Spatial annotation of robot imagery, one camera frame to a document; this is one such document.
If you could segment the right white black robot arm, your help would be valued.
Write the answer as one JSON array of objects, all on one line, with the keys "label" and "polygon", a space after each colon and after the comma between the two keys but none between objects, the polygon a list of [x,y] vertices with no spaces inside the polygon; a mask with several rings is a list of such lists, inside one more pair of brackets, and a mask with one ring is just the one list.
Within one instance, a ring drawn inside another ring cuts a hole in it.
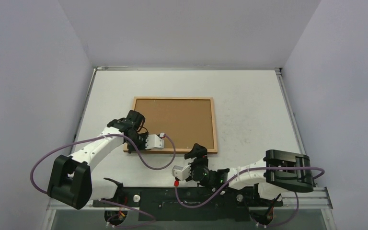
[{"label": "right white black robot arm", "polygon": [[253,187],[252,200],[259,206],[283,192],[310,193],[314,188],[313,168],[304,154],[270,149],[254,163],[214,171],[208,167],[206,147],[196,143],[184,158],[192,162],[184,167],[174,166],[172,175],[176,181],[194,181],[222,195],[226,189]]}]

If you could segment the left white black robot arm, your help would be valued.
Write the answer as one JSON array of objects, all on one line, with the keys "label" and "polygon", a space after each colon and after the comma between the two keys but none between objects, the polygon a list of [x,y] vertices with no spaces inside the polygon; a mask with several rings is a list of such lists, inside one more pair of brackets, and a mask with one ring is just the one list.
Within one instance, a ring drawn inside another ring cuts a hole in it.
[{"label": "left white black robot arm", "polygon": [[121,183],[110,178],[93,179],[92,172],[109,153],[125,142],[143,146],[146,136],[139,131],[144,123],[144,115],[131,110],[126,117],[109,122],[98,137],[85,140],[86,146],[79,151],[58,156],[53,163],[48,196],[75,209],[100,199],[114,207],[120,205],[124,200],[124,193],[118,190]]}]

